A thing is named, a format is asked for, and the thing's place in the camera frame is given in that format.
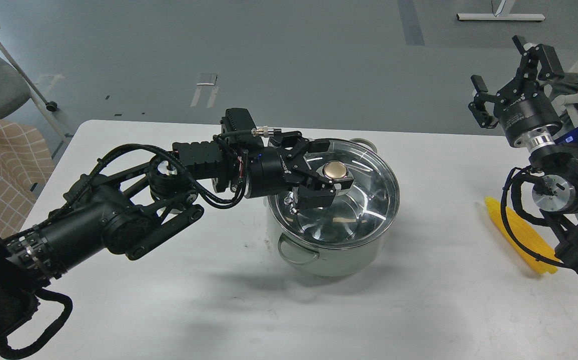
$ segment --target corn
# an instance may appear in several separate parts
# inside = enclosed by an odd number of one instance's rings
[[[502,217],[500,215],[500,202],[495,200],[494,198],[487,196],[485,198],[485,204],[487,205],[487,209],[489,212],[489,217],[495,224],[495,226],[500,230],[502,235],[506,238],[506,240],[513,246],[515,251],[520,254],[520,257],[529,264],[531,269],[536,271],[536,273],[544,274],[545,272],[549,272],[553,274],[554,272],[558,271],[553,265],[545,264],[541,261],[536,261],[533,256],[529,255],[528,253],[524,252],[521,248],[519,248],[515,242],[511,239],[509,234],[507,234],[504,225],[502,224]],[[527,248],[543,255],[545,258],[549,258],[552,260],[558,260],[555,256],[553,248],[547,244],[542,237],[529,225],[524,219],[522,219],[518,214],[515,213],[509,207],[506,208],[506,216],[509,219],[509,225],[511,226],[511,230],[513,230],[513,234],[515,235],[516,239],[520,241],[520,243],[524,244]]]

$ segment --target checkered cloth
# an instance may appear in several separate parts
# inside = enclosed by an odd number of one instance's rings
[[[37,129],[0,120],[0,237],[21,230],[35,203],[31,186],[46,183],[54,168]]]

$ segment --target glass lid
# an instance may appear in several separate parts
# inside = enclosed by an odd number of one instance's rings
[[[269,196],[271,211],[285,231],[320,248],[354,248],[381,235],[393,222],[399,188],[393,171],[376,153],[357,143],[330,139],[327,152],[307,153],[309,166],[319,173],[348,169],[353,185],[341,191],[330,207],[291,213],[293,192]]]

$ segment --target cable connector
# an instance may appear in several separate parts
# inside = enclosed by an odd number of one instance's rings
[[[268,126],[260,126],[254,127],[251,129],[251,135],[255,137],[275,137],[279,134],[282,134],[282,129],[279,127],[268,127]]]

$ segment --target floor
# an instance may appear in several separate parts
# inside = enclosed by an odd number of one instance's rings
[[[516,2],[514,13],[544,14],[540,23],[456,20],[497,4],[0,0],[0,40],[58,102],[70,134],[89,119],[217,124],[244,107],[258,125],[502,135],[468,111],[469,77],[506,84],[519,63],[515,34],[552,45],[570,68],[578,1]],[[194,100],[205,73],[217,74],[216,87]],[[57,150],[31,103],[9,119],[35,125]]]

